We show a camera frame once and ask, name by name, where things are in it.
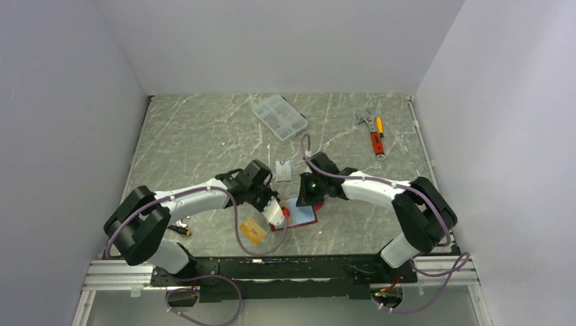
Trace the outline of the single gold credit card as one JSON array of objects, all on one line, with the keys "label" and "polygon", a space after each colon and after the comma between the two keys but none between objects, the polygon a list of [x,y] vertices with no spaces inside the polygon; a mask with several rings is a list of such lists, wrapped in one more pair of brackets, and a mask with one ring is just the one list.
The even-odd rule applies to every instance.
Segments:
[{"label": "single gold credit card", "polygon": [[267,231],[252,217],[242,222],[239,230],[255,245],[259,245],[268,235]]}]

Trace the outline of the red leather card holder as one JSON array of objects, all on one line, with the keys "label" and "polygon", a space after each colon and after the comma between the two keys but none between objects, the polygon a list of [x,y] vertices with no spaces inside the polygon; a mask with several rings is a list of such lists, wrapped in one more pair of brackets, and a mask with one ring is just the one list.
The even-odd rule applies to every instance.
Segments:
[{"label": "red leather card holder", "polygon": [[317,209],[321,208],[323,204],[297,206],[296,202],[297,198],[290,198],[288,200],[281,200],[279,203],[285,219],[288,221],[288,229],[304,227],[318,222]]}]

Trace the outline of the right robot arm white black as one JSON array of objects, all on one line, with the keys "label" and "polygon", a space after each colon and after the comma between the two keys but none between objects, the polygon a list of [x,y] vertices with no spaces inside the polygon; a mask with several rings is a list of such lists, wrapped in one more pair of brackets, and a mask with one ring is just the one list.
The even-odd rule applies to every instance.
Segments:
[{"label": "right robot arm white black", "polygon": [[301,175],[301,205],[316,205],[326,197],[362,201],[395,213],[401,232],[384,245],[374,264],[378,279],[390,282],[402,265],[421,253],[430,253],[457,224],[457,216],[432,182],[391,181],[355,168],[338,169],[323,152],[304,156],[310,172]]}]

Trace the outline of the silver VIP credit card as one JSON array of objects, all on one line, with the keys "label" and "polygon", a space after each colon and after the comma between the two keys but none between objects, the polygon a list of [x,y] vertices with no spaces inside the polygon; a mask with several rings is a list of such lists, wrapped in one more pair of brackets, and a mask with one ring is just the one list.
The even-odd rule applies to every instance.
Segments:
[{"label": "silver VIP credit card", "polygon": [[291,160],[280,160],[275,162],[276,182],[290,182],[293,180]]}]

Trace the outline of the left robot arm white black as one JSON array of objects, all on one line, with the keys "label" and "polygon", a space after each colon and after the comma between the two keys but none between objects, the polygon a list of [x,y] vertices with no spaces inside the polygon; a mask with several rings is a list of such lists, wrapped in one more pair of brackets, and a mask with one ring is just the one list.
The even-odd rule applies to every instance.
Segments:
[{"label": "left robot arm white black", "polygon": [[266,221],[282,226],[285,216],[276,191],[270,187],[272,171],[252,160],[245,168],[218,174],[198,185],[170,191],[134,188],[105,222],[108,237],[105,257],[118,250],[129,266],[147,262],[168,273],[178,285],[190,283],[197,275],[197,262],[182,244],[167,241],[169,226],[188,216],[250,204]]}]

